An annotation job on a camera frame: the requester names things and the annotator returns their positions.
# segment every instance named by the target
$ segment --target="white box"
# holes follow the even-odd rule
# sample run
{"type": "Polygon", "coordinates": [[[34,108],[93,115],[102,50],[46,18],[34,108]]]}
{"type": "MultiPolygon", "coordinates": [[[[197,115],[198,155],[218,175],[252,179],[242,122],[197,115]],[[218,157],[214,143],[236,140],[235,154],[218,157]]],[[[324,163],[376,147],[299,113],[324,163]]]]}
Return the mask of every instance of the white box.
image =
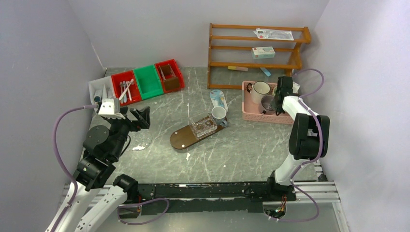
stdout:
{"type": "Polygon", "coordinates": [[[106,91],[108,92],[110,89],[113,91],[114,94],[114,87],[113,87],[113,80],[111,78],[111,76],[106,76],[97,80],[93,80],[93,81],[89,81],[88,82],[88,88],[90,91],[90,102],[91,104],[94,104],[94,95],[95,95],[95,91],[97,90],[102,90],[104,88],[106,88],[106,91]]]}
{"type": "Polygon", "coordinates": [[[253,47],[252,56],[254,59],[273,58],[275,51],[273,47],[253,47]]]}

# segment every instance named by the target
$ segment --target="cardboard box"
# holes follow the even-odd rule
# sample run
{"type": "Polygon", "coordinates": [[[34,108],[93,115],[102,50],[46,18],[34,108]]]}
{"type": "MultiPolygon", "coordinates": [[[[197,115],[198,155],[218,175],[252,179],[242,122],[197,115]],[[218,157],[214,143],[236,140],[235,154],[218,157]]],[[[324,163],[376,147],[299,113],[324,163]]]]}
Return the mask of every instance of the cardboard box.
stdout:
{"type": "Polygon", "coordinates": [[[275,51],[272,47],[254,47],[252,48],[252,56],[254,59],[273,58],[275,51]]]}

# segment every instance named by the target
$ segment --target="handle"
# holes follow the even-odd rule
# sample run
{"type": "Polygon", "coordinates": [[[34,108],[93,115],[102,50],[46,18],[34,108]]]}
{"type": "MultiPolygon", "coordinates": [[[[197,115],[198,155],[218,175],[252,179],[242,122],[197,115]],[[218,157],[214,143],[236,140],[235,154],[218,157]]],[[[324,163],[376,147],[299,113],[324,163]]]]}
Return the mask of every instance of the handle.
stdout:
{"type": "Polygon", "coordinates": [[[248,85],[246,86],[246,90],[250,93],[249,86],[252,86],[252,83],[248,83],[248,85]]]}
{"type": "Polygon", "coordinates": [[[228,122],[224,119],[224,120],[220,123],[220,125],[223,126],[223,127],[227,127],[227,126],[228,126],[228,122]]]}

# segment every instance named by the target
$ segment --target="white mug on floor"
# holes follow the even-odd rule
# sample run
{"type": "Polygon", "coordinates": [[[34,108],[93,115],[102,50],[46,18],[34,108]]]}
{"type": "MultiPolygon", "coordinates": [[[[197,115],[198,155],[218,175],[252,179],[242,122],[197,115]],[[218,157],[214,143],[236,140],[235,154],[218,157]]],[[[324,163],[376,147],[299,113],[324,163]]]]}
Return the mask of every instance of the white mug on floor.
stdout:
{"type": "Polygon", "coordinates": [[[270,92],[270,86],[266,82],[257,81],[254,84],[249,83],[248,86],[246,86],[246,90],[250,93],[252,102],[260,104],[262,98],[270,92]]]}

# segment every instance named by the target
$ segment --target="clear plastic container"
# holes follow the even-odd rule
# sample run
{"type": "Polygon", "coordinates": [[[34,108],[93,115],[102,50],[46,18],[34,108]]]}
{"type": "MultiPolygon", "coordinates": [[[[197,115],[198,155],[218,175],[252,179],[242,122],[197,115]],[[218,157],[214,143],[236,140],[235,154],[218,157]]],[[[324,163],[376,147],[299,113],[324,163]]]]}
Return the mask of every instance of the clear plastic container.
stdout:
{"type": "Polygon", "coordinates": [[[210,134],[212,134],[217,129],[217,124],[212,118],[211,114],[201,120],[190,123],[190,128],[192,133],[195,135],[196,139],[202,139],[210,134]]]}

